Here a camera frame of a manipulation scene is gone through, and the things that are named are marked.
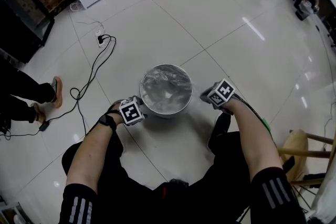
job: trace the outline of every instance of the black wristwatch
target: black wristwatch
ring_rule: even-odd
[[[98,122],[105,126],[110,126],[113,132],[115,132],[117,129],[117,124],[111,116],[103,115],[99,118]]]

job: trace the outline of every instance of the metal bucket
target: metal bucket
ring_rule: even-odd
[[[149,70],[140,84],[141,98],[148,113],[172,118],[190,103],[193,87],[188,74],[175,65],[158,65]]]

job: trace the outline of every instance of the green object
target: green object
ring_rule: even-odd
[[[268,129],[269,133],[271,133],[271,127],[268,125],[267,121],[265,119],[262,119],[263,123],[264,123],[264,126]]]

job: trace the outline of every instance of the shoe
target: shoe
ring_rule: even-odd
[[[52,100],[55,108],[59,108],[62,105],[62,81],[59,77],[54,77],[53,82],[51,83],[52,88],[55,91],[55,97]]]
[[[31,106],[33,106],[36,111],[35,121],[38,121],[41,124],[44,123],[46,121],[46,116],[44,115],[43,112],[41,112],[40,108],[38,107],[38,104],[33,103]]]
[[[227,113],[219,114],[217,117],[215,127],[208,141],[208,148],[213,152],[216,138],[226,134],[231,124],[231,116]]]

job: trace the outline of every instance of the tile floor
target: tile floor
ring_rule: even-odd
[[[118,127],[124,145],[121,161],[130,177],[155,188],[180,178],[203,177],[214,156],[205,147],[217,111],[197,95],[228,78],[270,123],[277,145],[289,129],[323,135],[334,100],[324,42],[330,42],[316,16],[300,22],[291,0],[101,0],[88,10],[61,12],[44,48],[23,68],[38,82],[62,78],[64,104],[45,106],[47,117],[69,110],[71,87],[82,87],[100,52],[95,32],[104,25],[117,38],[111,58],[80,101],[87,128],[110,104],[139,93],[146,70],[160,63],[184,68],[195,84],[195,98],[175,120],[148,119]],[[331,64],[335,55],[328,47]],[[34,133],[36,124],[12,122],[12,134]],[[233,120],[230,127],[236,130]],[[332,137],[334,121],[327,126]],[[43,133],[0,141],[0,189],[8,202],[19,201],[35,223],[57,223],[65,174],[64,151],[83,138],[78,111],[52,122]],[[321,144],[311,148],[320,149]],[[308,161],[309,170],[325,163]],[[249,215],[244,219],[249,223]]]

